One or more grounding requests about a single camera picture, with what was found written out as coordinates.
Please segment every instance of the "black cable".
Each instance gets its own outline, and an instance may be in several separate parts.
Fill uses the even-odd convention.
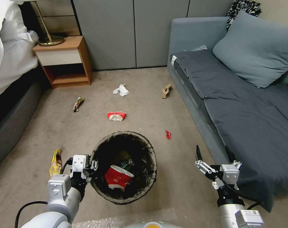
[[[21,211],[22,211],[25,207],[27,207],[27,206],[29,206],[29,205],[32,205],[32,204],[48,204],[48,202],[46,202],[46,201],[34,201],[34,202],[30,202],[30,203],[27,203],[27,204],[23,205],[22,208],[19,209],[19,211],[18,211],[18,213],[17,213],[17,215],[16,215],[14,228],[18,228],[18,221],[19,221],[19,217],[20,217]]]
[[[247,199],[247,200],[250,200],[250,201],[253,201],[253,202],[256,202],[257,203],[257,205],[260,205],[261,204],[261,202],[259,201],[259,200],[257,200],[257,199],[254,199],[254,198],[251,198],[251,197],[248,197],[248,196],[246,196],[246,195],[244,195],[244,194],[242,194],[242,193],[240,193],[240,192],[237,192],[234,188],[232,188],[231,186],[229,186],[224,180],[223,180],[223,178],[221,178],[220,180],[222,180],[222,182],[224,183],[224,185],[226,186],[226,187],[228,187],[231,191],[233,191],[233,192],[235,192],[237,195],[239,195],[240,197],[242,197],[242,198],[244,198],[244,199]]]
[[[247,208],[247,210],[251,210],[253,207],[256,207],[256,206],[258,206],[258,205],[260,205],[260,204],[261,204],[261,202],[253,203],[251,206],[249,206],[249,207]]]
[[[69,163],[69,160],[67,160],[66,163],[64,164],[64,166],[62,167],[60,174],[64,173],[64,170],[65,170],[68,163]]]

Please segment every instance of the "dark gray blanket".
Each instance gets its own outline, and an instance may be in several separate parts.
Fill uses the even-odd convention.
[[[242,162],[238,186],[271,211],[288,194],[288,86],[256,88],[209,51],[174,53],[225,145]]]

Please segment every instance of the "zebra print fabric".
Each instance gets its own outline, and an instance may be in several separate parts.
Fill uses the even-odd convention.
[[[226,24],[226,30],[229,30],[232,22],[240,10],[243,10],[246,13],[256,17],[258,17],[258,15],[261,13],[260,3],[258,2],[252,0],[234,0],[231,8],[226,14],[226,16],[229,17]]]

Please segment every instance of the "brass lamp base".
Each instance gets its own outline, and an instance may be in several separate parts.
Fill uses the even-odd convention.
[[[40,46],[53,46],[53,45],[61,44],[65,41],[65,39],[62,36],[52,35],[51,38],[52,38],[52,42],[50,42],[48,37],[44,37],[44,38],[39,39],[37,43]]]

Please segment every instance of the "gray pillow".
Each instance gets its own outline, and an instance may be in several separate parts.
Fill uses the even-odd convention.
[[[238,76],[265,88],[288,71],[288,27],[240,11],[213,53]]]

